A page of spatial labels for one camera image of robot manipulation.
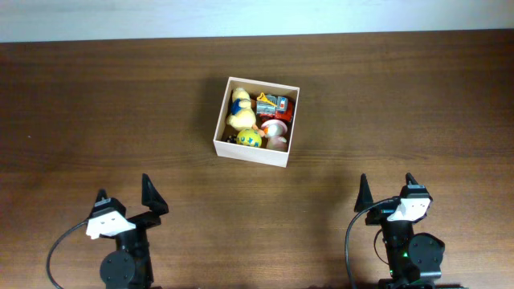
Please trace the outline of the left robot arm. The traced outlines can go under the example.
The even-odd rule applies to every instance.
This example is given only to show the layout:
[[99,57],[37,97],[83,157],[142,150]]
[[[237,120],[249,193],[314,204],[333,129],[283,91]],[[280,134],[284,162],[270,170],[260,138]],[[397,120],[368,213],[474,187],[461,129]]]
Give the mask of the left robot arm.
[[106,288],[151,288],[154,282],[147,230],[161,224],[169,207],[146,173],[141,180],[141,204],[148,208],[146,212],[126,218],[126,208],[119,200],[108,197],[103,189],[97,194],[86,235],[116,243],[116,249],[100,265]]

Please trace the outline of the red toy fire truck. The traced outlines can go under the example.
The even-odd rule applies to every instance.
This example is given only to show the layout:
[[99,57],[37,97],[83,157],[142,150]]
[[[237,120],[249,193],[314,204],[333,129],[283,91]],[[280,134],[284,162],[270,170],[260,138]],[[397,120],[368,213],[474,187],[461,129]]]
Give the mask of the red toy fire truck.
[[256,99],[256,115],[262,121],[275,119],[290,123],[294,108],[295,103],[285,96],[266,95],[261,92]]

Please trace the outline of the pink cardboard box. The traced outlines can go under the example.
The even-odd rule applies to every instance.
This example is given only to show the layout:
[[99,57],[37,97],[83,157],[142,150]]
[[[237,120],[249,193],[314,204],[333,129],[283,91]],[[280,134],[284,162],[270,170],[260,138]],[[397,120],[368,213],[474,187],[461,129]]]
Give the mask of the pink cardboard box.
[[[265,136],[262,136],[262,145],[260,148],[226,142],[228,136],[237,136],[239,133],[230,125],[226,124],[226,118],[230,114],[232,92],[236,88],[244,88],[255,102],[260,93],[263,92],[266,95],[285,96],[295,103],[292,121],[290,123],[284,122],[288,127],[288,132],[285,135],[285,138],[288,141],[287,152],[266,149],[267,138]],[[298,106],[299,93],[300,89],[298,87],[287,86],[277,83],[267,83],[252,79],[230,77],[227,81],[222,106],[218,116],[218,123],[214,134],[214,147],[217,155],[220,157],[229,157],[233,159],[262,163],[266,165],[285,167],[288,163],[288,157],[292,144],[293,129],[295,125],[294,115],[296,114],[296,109]],[[256,119],[256,124],[258,128],[261,129],[262,124],[265,121],[262,121],[261,118],[257,115]]]

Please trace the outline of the black round cap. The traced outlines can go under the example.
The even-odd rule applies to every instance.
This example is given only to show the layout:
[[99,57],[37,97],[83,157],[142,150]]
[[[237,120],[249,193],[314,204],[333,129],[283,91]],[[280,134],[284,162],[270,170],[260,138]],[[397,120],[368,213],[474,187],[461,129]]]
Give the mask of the black round cap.
[[237,143],[237,136],[236,135],[228,136],[227,139],[226,139],[226,142],[227,143],[236,144]]

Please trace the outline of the white duck figurine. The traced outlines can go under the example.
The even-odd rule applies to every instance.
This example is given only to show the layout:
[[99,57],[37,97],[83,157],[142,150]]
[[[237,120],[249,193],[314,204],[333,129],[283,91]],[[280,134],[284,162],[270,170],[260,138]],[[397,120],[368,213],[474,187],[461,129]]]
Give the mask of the white duck figurine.
[[267,120],[262,124],[261,129],[267,138],[266,149],[287,152],[288,141],[285,135],[288,127],[282,120]]

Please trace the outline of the yellow plush duck toy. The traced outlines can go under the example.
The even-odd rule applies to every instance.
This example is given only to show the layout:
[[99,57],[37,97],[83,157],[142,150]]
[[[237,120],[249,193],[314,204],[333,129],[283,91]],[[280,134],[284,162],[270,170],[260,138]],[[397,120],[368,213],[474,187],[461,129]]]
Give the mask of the yellow plush duck toy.
[[250,97],[244,88],[236,88],[232,92],[232,103],[230,105],[230,114],[226,118],[226,124],[238,132],[244,129],[253,129],[260,136],[265,136],[265,132],[258,128],[256,114],[253,108],[256,102]]

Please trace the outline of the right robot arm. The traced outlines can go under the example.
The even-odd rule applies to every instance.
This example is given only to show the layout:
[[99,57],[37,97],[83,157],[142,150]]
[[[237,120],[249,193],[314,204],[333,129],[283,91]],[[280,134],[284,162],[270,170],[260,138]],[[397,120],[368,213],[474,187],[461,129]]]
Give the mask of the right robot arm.
[[414,232],[414,224],[427,216],[433,198],[424,185],[406,174],[406,184],[398,196],[375,202],[366,175],[360,178],[354,212],[365,215],[367,226],[380,226],[390,277],[381,279],[378,288],[434,288],[442,276],[441,263],[445,244],[428,233]]

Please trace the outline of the yellow blue ball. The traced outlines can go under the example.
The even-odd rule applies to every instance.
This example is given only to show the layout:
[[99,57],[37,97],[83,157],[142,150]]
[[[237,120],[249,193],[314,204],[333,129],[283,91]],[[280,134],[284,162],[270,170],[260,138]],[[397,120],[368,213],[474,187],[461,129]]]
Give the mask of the yellow blue ball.
[[257,130],[245,128],[236,136],[236,143],[238,145],[260,148],[262,145],[262,137]]

